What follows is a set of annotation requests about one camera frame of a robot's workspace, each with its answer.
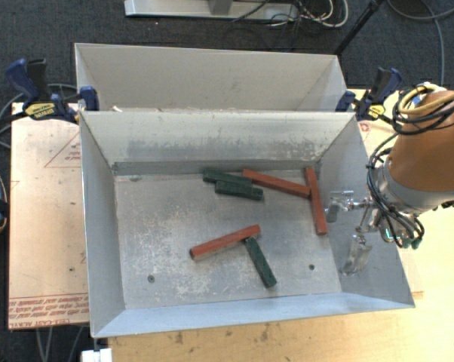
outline red wooden block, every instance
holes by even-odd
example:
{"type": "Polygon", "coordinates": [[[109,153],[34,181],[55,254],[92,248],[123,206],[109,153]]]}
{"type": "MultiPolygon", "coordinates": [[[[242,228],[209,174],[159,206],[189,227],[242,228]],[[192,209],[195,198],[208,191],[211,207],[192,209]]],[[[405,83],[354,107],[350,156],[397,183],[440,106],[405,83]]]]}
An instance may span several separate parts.
{"type": "Polygon", "coordinates": [[[200,244],[190,249],[190,257],[193,260],[203,259],[205,256],[211,255],[219,250],[223,250],[230,247],[240,241],[256,236],[260,233],[260,227],[258,225],[251,225],[240,231],[229,233],[228,235],[216,238],[207,243],[200,244]]]}
{"type": "Polygon", "coordinates": [[[305,182],[311,186],[311,208],[314,218],[314,226],[318,235],[327,233],[326,216],[324,215],[323,202],[317,187],[316,173],[312,167],[307,167],[304,172],[305,182]]]}
{"type": "Polygon", "coordinates": [[[267,174],[254,172],[253,170],[244,169],[242,171],[242,175],[244,177],[250,178],[253,183],[259,186],[278,190],[290,195],[309,198],[309,195],[311,194],[311,189],[308,186],[292,183],[291,181],[286,181],[285,179],[268,176],[267,174]]]}

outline clamp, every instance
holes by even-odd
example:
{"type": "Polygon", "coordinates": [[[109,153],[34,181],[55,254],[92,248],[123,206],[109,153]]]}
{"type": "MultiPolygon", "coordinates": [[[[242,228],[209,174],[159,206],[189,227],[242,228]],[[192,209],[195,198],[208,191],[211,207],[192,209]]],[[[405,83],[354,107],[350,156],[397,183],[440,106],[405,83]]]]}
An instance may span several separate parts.
{"type": "MultiPolygon", "coordinates": [[[[22,111],[0,119],[0,125],[30,117],[36,121],[58,119],[78,123],[78,112],[69,107],[59,94],[51,93],[46,80],[46,60],[14,61],[6,70],[9,84],[26,97],[22,111]]],[[[91,86],[82,87],[75,99],[81,101],[80,110],[100,109],[97,92],[91,86]]]]}
{"type": "Polygon", "coordinates": [[[360,100],[356,100],[354,93],[347,90],[339,100],[336,111],[346,112],[354,104],[357,121],[375,121],[382,119],[391,123],[391,119],[384,116],[383,103],[401,86],[403,78],[396,69],[383,69],[378,67],[376,79],[370,90],[366,90],[360,100]]]}

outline table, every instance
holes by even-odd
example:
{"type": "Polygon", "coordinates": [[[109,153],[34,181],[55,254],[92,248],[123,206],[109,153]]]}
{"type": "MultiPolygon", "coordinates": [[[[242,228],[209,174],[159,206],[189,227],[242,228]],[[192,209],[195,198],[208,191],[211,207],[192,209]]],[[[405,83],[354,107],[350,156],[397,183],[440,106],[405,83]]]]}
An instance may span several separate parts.
{"type": "MultiPolygon", "coordinates": [[[[368,152],[391,132],[359,126],[368,152]]],[[[88,321],[80,162],[74,124],[13,123],[11,330],[88,321]]],[[[420,220],[420,248],[399,250],[414,309],[111,338],[114,361],[454,360],[454,208],[420,220]]]]}

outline sheet metal box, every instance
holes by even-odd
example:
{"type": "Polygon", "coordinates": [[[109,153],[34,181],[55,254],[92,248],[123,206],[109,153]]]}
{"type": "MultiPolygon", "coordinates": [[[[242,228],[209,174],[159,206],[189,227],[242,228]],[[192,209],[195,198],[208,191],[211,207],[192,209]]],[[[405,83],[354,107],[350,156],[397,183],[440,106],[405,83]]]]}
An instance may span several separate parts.
{"type": "Polygon", "coordinates": [[[317,236],[307,199],[215,194],[205,168],[244,168],[367,195],[367,154],[331,55],[77,44],[84,223],[94,337],[413,307],[397,248],[379,234],[367,267],[344,276],[359,213],[317,236]],[[110,109],[116,106],[122,112],[110,109]],[[197,244],[259,224],[278,284],[266,289],[243,245],[194,262],[197,244]]]}

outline black carpet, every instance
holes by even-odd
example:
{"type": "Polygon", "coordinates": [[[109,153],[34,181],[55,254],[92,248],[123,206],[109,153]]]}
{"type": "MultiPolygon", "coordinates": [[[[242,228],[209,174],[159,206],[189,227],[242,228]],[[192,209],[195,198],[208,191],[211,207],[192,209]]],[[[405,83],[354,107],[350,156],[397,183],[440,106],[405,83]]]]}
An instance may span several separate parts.
{"type": "MultiPolygon", "coordinates": [[[[76,42],[161,45],[181,48],[262,50],[332,54],[353,28],[371,0],[347,0],[348,22],[325,29],[305,22],[297,31],[244,20],[126,18],[124,0],[0,0],[0,111],[18,93],[5,70],[19,59],[46,58],[50,83],[75,84],[73,46],[76,42]]],[[[323,4],[322,0],[313,4],[323,4]]],[[[454,0],[391,0],[405,14],[439,14],[454,0]]],[[[340,56],[348,87],[368,88],[376,70],[394,67],[403,85],[430,81],[454,89],[454,13],[438,20],[412,20],[382,4],[340,56]]],[[[10,142],[9,133],[2,138],[10,142]]],[[[10,151],[0,146],[0,173],[9,182],[10,151]]],[[[8,230],[0,235],[0,352],[9,361],[40,360],[34,331],[10,332],[6,324],[8,230]]],[[[51,360],[67,360],[78,327],[54,330],[51,360]]],[[[47,331],[41,331],[45,341],[47,331]]],[[[82,332],[78,350],[93,347],[82,332]]]]}

